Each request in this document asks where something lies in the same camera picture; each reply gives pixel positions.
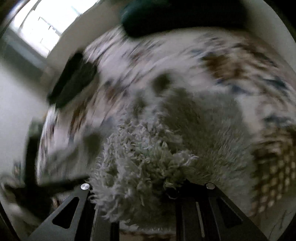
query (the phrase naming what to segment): metal rivet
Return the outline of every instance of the metal rivet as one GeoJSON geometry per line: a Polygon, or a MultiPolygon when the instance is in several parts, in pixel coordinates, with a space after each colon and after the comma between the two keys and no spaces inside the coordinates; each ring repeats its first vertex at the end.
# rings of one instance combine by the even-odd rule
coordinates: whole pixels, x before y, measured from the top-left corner
{"type": "Polygon", "coordinates": [[[207,183],[205,186],[207,187],[207,189],[211,189],[211,190],[215,188],[215,185],[213,183],[207,183]]]}
{"type": "Polygon", "coordinates": [[[82,184],[82,185],[81,185],[81,189],[82,189],[82,190],[87,190],[87,189],[89,189],[89,184],[88,184],[88,183],[84,183],[84,184],[82,184]]]}

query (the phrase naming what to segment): dark pillow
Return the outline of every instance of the dark pillow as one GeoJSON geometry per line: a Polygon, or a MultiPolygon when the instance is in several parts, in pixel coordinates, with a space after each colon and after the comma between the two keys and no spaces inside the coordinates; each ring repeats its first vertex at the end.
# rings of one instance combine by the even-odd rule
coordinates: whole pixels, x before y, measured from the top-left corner
{"type": "Polygon", "coordinates": [[[238,0],[135,0],[121,23],[131,37],[196,26],[243,27],[246,10],[238,0]]]}

